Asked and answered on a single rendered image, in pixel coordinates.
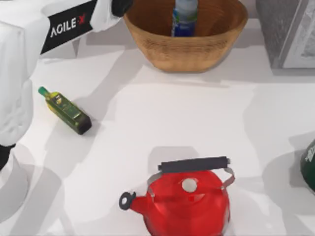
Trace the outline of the blue and white bottle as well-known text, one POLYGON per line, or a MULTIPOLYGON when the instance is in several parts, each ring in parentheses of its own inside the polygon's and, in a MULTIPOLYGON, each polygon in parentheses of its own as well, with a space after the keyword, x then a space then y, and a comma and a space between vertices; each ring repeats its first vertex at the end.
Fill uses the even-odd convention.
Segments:
POLYGON ((175 0, 172 14, 172 37, 192 37, 198 13, 198 0, 175 0))

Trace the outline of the woven wooden basket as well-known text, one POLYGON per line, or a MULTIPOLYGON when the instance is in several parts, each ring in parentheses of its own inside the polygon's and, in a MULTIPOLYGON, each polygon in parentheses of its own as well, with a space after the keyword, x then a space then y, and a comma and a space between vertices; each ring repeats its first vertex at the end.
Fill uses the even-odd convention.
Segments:
POLYGON ((124 15, 138 49, 156 68, 200 72, 216 65, 232 49, 248 21, 240 0, 198 0, 193 37, 172 37, 175 0, 134 0, 124 15))

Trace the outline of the green oil bottle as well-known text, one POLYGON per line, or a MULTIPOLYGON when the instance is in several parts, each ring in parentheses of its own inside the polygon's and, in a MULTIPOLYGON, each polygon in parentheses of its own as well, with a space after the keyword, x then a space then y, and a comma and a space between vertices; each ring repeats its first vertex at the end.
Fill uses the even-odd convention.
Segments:
POLYGON ((45 87, 40 87, 38 92, 48 108, 77 134, 83 135, 92 127, 91 118, 60 92, 49 92, 45 87))

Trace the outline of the dark green round object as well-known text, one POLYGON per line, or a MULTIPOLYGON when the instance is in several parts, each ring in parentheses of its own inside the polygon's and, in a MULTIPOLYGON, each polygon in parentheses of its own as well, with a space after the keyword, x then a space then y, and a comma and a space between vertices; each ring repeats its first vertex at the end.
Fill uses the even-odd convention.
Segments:
POLYGON ((315 139, 301 156, 300 171, 306 185, 315 193, 315 139))

